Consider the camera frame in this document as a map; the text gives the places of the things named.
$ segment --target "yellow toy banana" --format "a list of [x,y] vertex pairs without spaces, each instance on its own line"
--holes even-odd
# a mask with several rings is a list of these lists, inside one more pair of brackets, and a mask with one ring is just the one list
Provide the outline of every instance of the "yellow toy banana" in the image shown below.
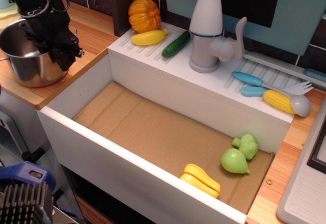
[[169,31],[167,29],[154,30],[133,35],[130,40],[135,45],[147,46],[162,41],[168,33]]

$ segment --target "small screw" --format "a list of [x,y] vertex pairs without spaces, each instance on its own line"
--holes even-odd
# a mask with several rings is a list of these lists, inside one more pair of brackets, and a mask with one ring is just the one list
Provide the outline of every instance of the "small screw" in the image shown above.
[[272,184],[273,184],[273,180],[272,180],[272,179],[267,179],[267,180],[266,180],[266,183],[267,183],[268,185],[272,185]]

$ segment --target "broccoli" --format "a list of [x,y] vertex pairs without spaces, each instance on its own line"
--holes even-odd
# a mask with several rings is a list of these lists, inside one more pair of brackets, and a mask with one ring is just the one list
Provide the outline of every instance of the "broccoli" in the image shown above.
[[233,140],[232,145],[238,147],[248,160],[252,159],[258,151],[256,140],[249,133],[243,135],[241,139],[236,137]]

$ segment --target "stainless steel pot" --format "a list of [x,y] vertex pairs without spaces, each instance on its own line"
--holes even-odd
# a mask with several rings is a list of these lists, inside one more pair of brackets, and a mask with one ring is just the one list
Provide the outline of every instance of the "stainless steel pot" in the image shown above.
[[27,40],[25,32],[16,21],[0,34],[0,49],[12,68],[15,80],[27,87],[44,87],[60,80],[63,72],[50,52],[40,53],[32,41]]

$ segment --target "cardboard sheet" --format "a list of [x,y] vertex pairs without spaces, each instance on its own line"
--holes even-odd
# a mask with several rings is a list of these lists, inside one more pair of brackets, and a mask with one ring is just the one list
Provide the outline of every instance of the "cardboard sheet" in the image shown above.
[[218,199],[244,214],[248,213],[274,157],[258,151],[248,162],[249,175],[229,173],[220,159],[233,147],[233,138],[115,82],[74,120],[176,177],[189,163],[200,166],[221,185]]

